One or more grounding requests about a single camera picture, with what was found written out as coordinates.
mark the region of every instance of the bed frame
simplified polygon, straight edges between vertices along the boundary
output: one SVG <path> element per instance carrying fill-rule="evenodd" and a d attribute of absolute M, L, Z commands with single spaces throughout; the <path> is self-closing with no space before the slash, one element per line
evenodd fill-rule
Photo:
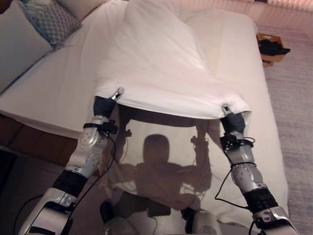
<path fill-rule="evenodd" d="M 75 139 L 39 131 L 3 115 L 0 115 L 0 130 L 0 149 L 62 166 L 77 145 Z"/>
<path fill-rule="evenodd" d="M 0 1 L 0 14 L 5 12 L 5 10 L 10 6 L 12 0 L 1 0 Z"/>

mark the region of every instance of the wire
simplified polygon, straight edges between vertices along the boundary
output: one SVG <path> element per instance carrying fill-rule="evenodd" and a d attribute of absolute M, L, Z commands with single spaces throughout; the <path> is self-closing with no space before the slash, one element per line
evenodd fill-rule
<path fill-rule="evenodd" d="M 103 172 L 103 174 L 100 175 L 100 176 L 92 183 L 92 185 L 89 187 L 89 189 L 87 189 L 87 191 L 84 193 L 84 195 L 79 199 L 79 201 L 76 203 L 74 209 L 73 209 L 72 212 L 69 214 L 69 218 L 72 216 L 72 214 L 73 214 L 74 210 L 77 208 L 78 204 L 79 204 L 79 203 L 82 201 L 82 199 L 87 195 L 87 193 L 91 190 L 91 188 L 98 182 L 98 180 L 101 179 L 102 176 L 104 176 L 104 175 L 109 171 L 109 169 L 111 168 L 111 166 L 112 166 L 112 164 L 113 164 L 113 162 L 114 162 L 114 160 L 115 160 L 116 145 L 115 145 L 114 140 L 113 140 L 110 136 L 108 136 L 108 139 L 110 139 L 110 140 L 112 141 L 113 147 L 114 147 L 114 153 L 113 153 L 113 156 L 112 156 L 112 161 L 110 162 L 110 164 L 109 164 L 108 168 L 106 169 L 106 171 Z"/>
<path fill-rule="evenodd" d="M 252 143 L 254 143 L 254 142 L 255 142 L 255 138 L 252 138 L 252 137 L 245 137 L 244 139 L 245 139 L 245 140 L 246 140 L 246 139 L 248 139 L 248 140 L 252 140 Z"/>
<path fill-rule="evenodd" d="M 249 233 L 248 233 L 248 235 L 251 235 L 253 225 L 254 225 L 254 221 L 251 223 L 251 226 L 250 226 L 250 229 L 249 229 Z"/>
<path fill-rule="evenodd" d="M 19 216 L 20 216 L 22 210 L 24 209 L 24 207 L 26 207 L 26 205 L 27 205 L 28 203 L 30 203 L 31 201 L 33 201 L 33 200 L 35 200 L 35 199 L 37 199 L 37 198 L 40 198 L 40 197 L 42 197 L 42 196 L 43 196 L 43 194 L 38 195 L 38 196 L 36 196 L 36 197 L 32 197 L 32 198 L 28 199 L 26 202 L 24 202 L 24 204 L 20 207 L 20 209 L 19 209 L 19 211 L 18 211 L 18 213 L 17 213 L 17 215 L 16 215 L 16 217 L 15 217 L 14 223 L 13 223 L 13 228 L 12 228 L 12 234 L 13 234 L 13 235 L 16 234 L 16 224 L 17 224 L 17 222 L 18 222 Z"/>
<path fill-rule="evenodd" d="M 223 185 L 224 185 L 224 183 L 225 183 L 227 177 L 228 177 L 229 174 L 231 173 L 231 170 L 232 170 L 232 167 L 230 168 L 229 172 L 228 172 L 227 175 L 225 176 L 225 178 L 224 178 L 224 180 L 223 180 L 223 182 L 222 182 L 222 184 L 221 184 L 221 187 L 220 187 L 219 191 L 217 192 L 217 194 L 215 195 L 214 199 L 215 199 L 215 200 L 220 200 L 220 201 L 226 202 L 226 203 L 231 204 L 231 205 L 233 205 L 233 206 L 236 206 L 236 207 L 239 207 L 239 208 L 242 208 L 242 209 L 246 209 L 246 210 L 249 211 L 249 207 L 239 206 L 239 205 L 237 205 L 237 204 L 235 204 L 235 203 L 228 202 L 228 201 L 226 201 L 226 200 L 224 200 L 224 199 L 218 198 L 218 195 L 220 194 L 220 192 L 221 192 L 221 190 L 222 190 L 222 187 L 223 187 Z"/>
<path fill-rule="evenodd" d="M 148 217 L 151 218 L 151 219 L 154 219 L 156 221 L 156 226 L 155 226 L 155 229 L 153 229 L 153 233 L 152 233 L 152 235 L 155 235 L 156 230 L 157 230 L 157 219 L 152 217 L 152 216 L 148 216 Z"/>
<path fill-rule="evenodd" d="M 92 183 L 92 185 L 89 187 L 89 189 L 88 189 L 88 190 L 84 193 L 84 195 L 79 199 L 79 201 L 78 201 L 77 204 L 75 205 L 74 209 L 73 209 L 72 212 L 69 214 L 69 218 L 72 216 L 72 214 L 73 214 L 74 210 L 77 208 L 78 204 L 82 201 L 82 199 L 86 196 L 86 194 L 91 190 L 91 188 L 98 182 L 98 180 L 99 180 L 102 176 L 104 176 L 104 175 L 109 171 L 109 169 L 111 168 L 111 166 L 112 166 L 112 164 L 113 164 L 113 162 L 114 162 L 114 160 L 115 160 L 116 145 L 115 145 L 114 140 L 113 140 L 110 136 L 108 136 L 108 138 L 112 141 L 113 147 L 114 147 L 114 153 L 113 153 L 113 156 L 112 156 L 112 161 L 110 162 L 110 164 L 109 164 L 107 170 L 106 170 L 102 175 L 100 175 L 100 176 Z M 19 209 L 19 212 L 17 213 L 17 215 L 16 215 L 16 217 L 15 217 L 14 223 L 13 223 L 13 228 L 12 228 L 12 234 L 13 234 L 13 235 L 16 234 L 16 224 L 17 224 L 18 218 L 19 218 L 19 216 L 20 216 L 20 213 L 22 212 L 22 210 L 24 209 L 24 207 L 25 207 L 28 203 L 30 203 L 31 201 L 33 201 L 33 200 L 35 200 L 35 199 L 37 199 L 37 198 L 40 198 L 40 197 L 42 197 L 42 196 L 43 196 L 43 194 L 41 194 L 41 195 L 39 195 L 39 196 L 36 196 L 36 197 L 33 197 L 33 198 L 30 198 L 30 199 L 28 199 L 26 202 L 24 202 L 24 204 L 21 206 L 21 208 Z"/>

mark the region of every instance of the gray carpet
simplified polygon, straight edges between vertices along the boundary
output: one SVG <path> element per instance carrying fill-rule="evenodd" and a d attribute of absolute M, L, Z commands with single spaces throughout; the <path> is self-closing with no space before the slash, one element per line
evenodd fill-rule
<path fill-rule="evenodd" d="M 289 186 L 290 216 L 302 235 L 313 234 L 313 43 L 299 29 L 259 26 L 279 35 L 288 53 L 265 68 Z"/>

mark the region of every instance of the robot forearm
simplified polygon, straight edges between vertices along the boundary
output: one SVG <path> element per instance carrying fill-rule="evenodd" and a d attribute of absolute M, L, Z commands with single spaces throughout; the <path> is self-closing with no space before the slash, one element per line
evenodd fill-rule
<path fill-rule="evenodd" d="M 123 89 L 109 99 L 96 97 L 94 118 L 84 125 L 77 147 L 62 174 L 56 179 L 23 223 L 19 235 L 67 235 L 72 225 L 70 213 L 88 178 L 99 166 L 108 135 L 117 127 L 109 117 Z"/>
<path fill-rule="evenodd" d="M 225 134 L 221 144 L 231 164 L 233 182 L 239 187 L 262 235 L 299 235 L 284 209 L 278 206 L 260 171 L 254 163 L 253 144 L 245 140 L 241 114 L 233 114 L 223 106 L 226 117 L 221 119 Z"/>

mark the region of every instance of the pillow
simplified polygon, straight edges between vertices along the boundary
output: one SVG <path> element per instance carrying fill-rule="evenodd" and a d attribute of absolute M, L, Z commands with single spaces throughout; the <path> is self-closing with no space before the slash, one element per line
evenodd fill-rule
<path fill-rule="evenodd" d="M 54 48 L 81 27 L 75 17 L 53 0 L 29 0 L 25 7 L 39 32 Z"/>
<path fill-rule="evenodd" d="M 81 21 L 97 6 L 107 1 L 108 0 L 57 0 L 57 2 L 72 13 L 79 21 Z"/>
<path fill-rule="evenodd" d="M 0 14 L 0 93 L 31 65 L 52 51 L 27 20 L 20 1 Z"/>

